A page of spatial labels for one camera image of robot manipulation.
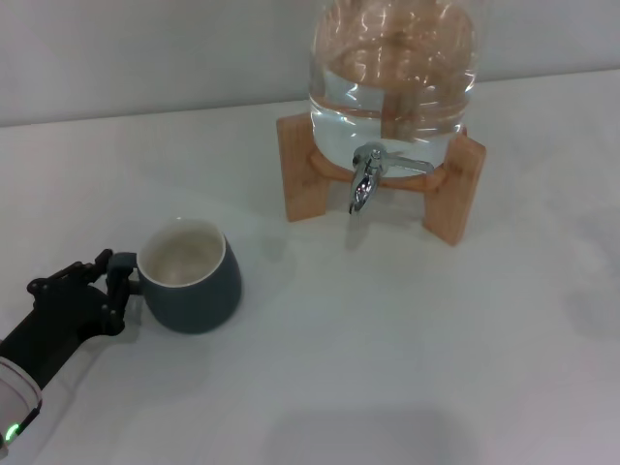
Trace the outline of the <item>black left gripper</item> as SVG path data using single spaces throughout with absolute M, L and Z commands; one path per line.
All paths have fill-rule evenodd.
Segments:
M 1 357 L 45 387 L 86 340 L 118 335 L 132 294 L 129 266 L 108 265 L 105 249 L 93 263 L 75 262 L 27 285 L 33 310 L 1 343 Z M 107 294 L 89 286 L 106 275 Z

